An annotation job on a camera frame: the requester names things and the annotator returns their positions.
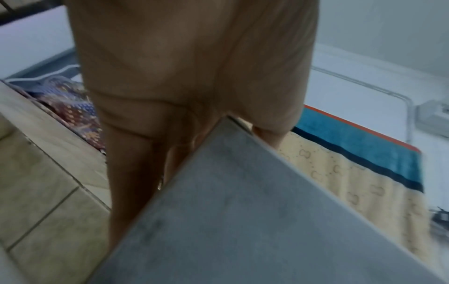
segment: tile floor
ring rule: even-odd
[[[106,254],[108,214],[0,116],[0,242],[8,263],[31,283],[83,283]]]

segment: patterned fabric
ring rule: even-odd
[[[418,149],[306,106],[279,154],[394,242],[431,262]]]
[[[100,123],[82,83],[62,76],[53,76],[20,93],[39,103],[40,108],[105,153]]]

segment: hand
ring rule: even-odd
[[[114,246],[225,115],[272,147],[298,121],[318,0],[68,0],[106,143]]]

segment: gray wall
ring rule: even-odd
[[[449,77],[449,0],[321,0],[318,43]]]

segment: gray panel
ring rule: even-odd
[[[89,283],[443,281],[224,119]]]

